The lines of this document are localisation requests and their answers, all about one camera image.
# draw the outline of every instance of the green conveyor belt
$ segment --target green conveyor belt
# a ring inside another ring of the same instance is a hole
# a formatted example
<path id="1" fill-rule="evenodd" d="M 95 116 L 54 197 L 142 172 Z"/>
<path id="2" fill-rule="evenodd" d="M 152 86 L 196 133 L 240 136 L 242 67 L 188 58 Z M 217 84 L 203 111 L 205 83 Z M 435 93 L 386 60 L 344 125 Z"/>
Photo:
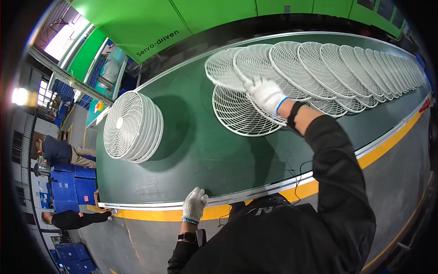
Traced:
<path id="1" fill-rule="evenodd" d="M 376 40 L 354 36 L 302 34 L 254 43 L 316 41 L 361 46 L 413 58 Z M 293 132 L 280 130 L 249 138 L 224 128 L 212 109 L 214 85 L 206 78 L 204 62 L 190 62 L 140 90 L 161 109 L 164 133 L 155 155 L 133 164 L 109 157 L 103 146 L 103 127 L 97 134 L 97 182 L 101 202 L 148 203 L 182 201 L 195 186 L 220 196 L 271 184 L 299 173 L 313 153 Z M 408 116 L 429 93 L 411 91 L 374 109 L 338 119 L 355 149 L 382 136 Z M 311 164 L 302 172 L 311 170 Z"/>

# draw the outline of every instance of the gloved hand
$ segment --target gloved hand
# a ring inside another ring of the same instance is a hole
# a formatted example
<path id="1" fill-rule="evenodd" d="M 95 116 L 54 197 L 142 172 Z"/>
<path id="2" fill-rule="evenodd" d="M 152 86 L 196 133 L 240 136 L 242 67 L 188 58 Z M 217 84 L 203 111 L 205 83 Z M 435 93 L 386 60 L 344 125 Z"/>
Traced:
<path id="1" fill-rule="evenodd" d="M 278 115 L 277 110 L 281 103 L 287 99 L 274 81 L 259 78 L 247 83 L 245 88 L 258 106 L 276 115 Z"/>
<path id="2" fill-rule="evenodd" d="M 183 222 L 199 224 L 204 215 L 204 207 L 208 203 L 208 195 L 199 187 L 189 193 L 183 204 Z"/>

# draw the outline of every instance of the black sleeve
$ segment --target black sleeve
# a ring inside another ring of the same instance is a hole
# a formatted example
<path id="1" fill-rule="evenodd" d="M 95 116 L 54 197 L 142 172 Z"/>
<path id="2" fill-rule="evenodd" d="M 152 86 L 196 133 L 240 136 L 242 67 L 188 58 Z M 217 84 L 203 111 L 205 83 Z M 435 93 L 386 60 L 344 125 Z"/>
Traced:
<path id="1" fill-rule="evenodd" d="M 76 229 L 75 225 L 77 225 L 79 218 L 78 213 L 67 210 L 53 215 L 52 224 L 60 229 Z"/>
<path id="2" fill-rule="evenodd" d="M 195 242 L 177 242 L 172 258 L 168 262 L 167 273 L 179 273 L 198 249 L 199 246 Z"/>
<path id="3" fill-rule="evenodd" d="M 361 270 L 375 232 L 375 216 L 354 148 L 330 116 L 316 118 L 304 136 L 314 152 L 313 177 L 319 182 L 318 214 L 348 257 Z"/>

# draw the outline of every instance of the worker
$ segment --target worker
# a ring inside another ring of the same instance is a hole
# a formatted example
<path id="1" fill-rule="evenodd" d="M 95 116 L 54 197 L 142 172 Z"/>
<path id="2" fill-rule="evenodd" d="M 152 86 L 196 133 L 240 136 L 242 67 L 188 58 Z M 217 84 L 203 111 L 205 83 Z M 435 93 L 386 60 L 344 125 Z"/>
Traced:
<path id="1" fill-rule="evenodd" d="M 272 81 L 255 80 L 246 89 L 258 106 L 286 118 L 312 148 L 313 177 L 319 182 L 317 211 L 308 203 L 292 206 L 280 194 L 258 198 L 232 209 L 227 224 L 198 247 L 194 233 L 208 196 L 195 188 L 183 203 L 180 235 L 167 272 L 359 273 L 376 219 L 348 136 L 335 119 L 286 98 Z"/>
<path id="2" fill-rule="evenodd" d="M 67 140 L 57 141 L 52 136 L 44 137 L 35 142 L 38 153 L 42 153 L 45 161 L 50 167 L 54 164 L 74 164 L 77 166 L 96 168 L 96 162 L 90 159 L 81 157 L 82 155 L 91 155 L 96 157 L 96 151 L 85 149 L 78 146 L 72 146 L 67 143 Z"/>
<path id="3" fill-rule="evenodd" d="M 105 221 L 111 221 L 111 215 L 116 215 L 119 210 L 114 208 L 111 211 L 105 211 L 104 213 L 83 213 L 74 212 L 73 210 L 67 210 L 61 213 L 51 213 L 43 211 L 41 213 L 41 219 L 45 224 L 53 224 L 59 229 L 72 230 L 83 228 L 89 224 L 102 223 Z"/>

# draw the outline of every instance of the black cable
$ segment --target black cable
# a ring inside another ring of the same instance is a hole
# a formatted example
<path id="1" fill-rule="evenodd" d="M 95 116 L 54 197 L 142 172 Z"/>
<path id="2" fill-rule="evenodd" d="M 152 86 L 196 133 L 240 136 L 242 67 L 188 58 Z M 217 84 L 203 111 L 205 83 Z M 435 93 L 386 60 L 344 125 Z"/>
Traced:
<path id="1" fill-rule="evenodd" d="M 232 207 L 233 207 L 233 206 L 230 206 L 230 210 L 228 211 L 228 214 L 225 214 L 225 215 L 219 217 L 219 225 L 218 225 L 218 227 L 224 226 L 224 224 L 221 224 L 221 223 L 220 223 L 220 218 L 223 218 L 223 217 L 225 217 L 225 216 L 228 216 L 228 215 L 231 213 L 231 208 L 232 208 Z"/>
<path id="2" fill-rule="evenodd" d="M 298 184 L 300 183 L 300 181 L 301 181 L 301 177 L 303 176 L 303 174 L 301 173 L 301 167 L 302 167 L 304 164 L 307 164 L 307 163 L 310 163 L 310 162 L 313 162 L 313 160 L 310 160 L 310 161 L 304 162 L 304 163 L 302 163 L 302 164 L 300 165 L 300 179 L 298 180 L 297 185 L 295 186 L 295 191 L 294 191 L 295 196 L 298 198 L 298 201 L 294 202 L 294 203 L 292 204 L 293 206 L 295 206 L 295 204 L 297 204 L 297 203 L 299 203 L 299 202 L 301 201 L 301 198 L 298 197 L 298 195 L 297 195 Z"/>

